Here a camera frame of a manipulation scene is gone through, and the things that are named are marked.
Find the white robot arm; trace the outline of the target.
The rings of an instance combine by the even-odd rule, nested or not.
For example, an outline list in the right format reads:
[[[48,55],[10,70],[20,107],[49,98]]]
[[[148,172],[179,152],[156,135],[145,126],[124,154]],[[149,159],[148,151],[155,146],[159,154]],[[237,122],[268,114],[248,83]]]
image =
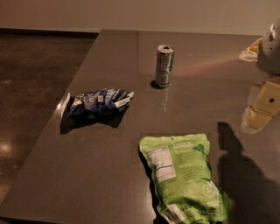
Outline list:
[[[244,133],[261,131],[280,110],[280,18],[266,33],[246,48],[239,59],[255,62],[264,82],[255,82],[248,95],[248,106],[241,121]]]

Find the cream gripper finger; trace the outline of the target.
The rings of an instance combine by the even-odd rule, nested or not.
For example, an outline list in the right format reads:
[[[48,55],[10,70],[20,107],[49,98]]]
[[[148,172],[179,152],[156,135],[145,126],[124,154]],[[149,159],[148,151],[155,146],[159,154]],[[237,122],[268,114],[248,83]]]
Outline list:
[[[250,135],[261,131],[271,120],[269,115],[257,112],[251,107],[245,108],[241,119],[241,130]]]
[[[239,55],[239,59],[246,62],[257,62],[262,40],[262,38],[257,39],[253,44],[243,50]]]

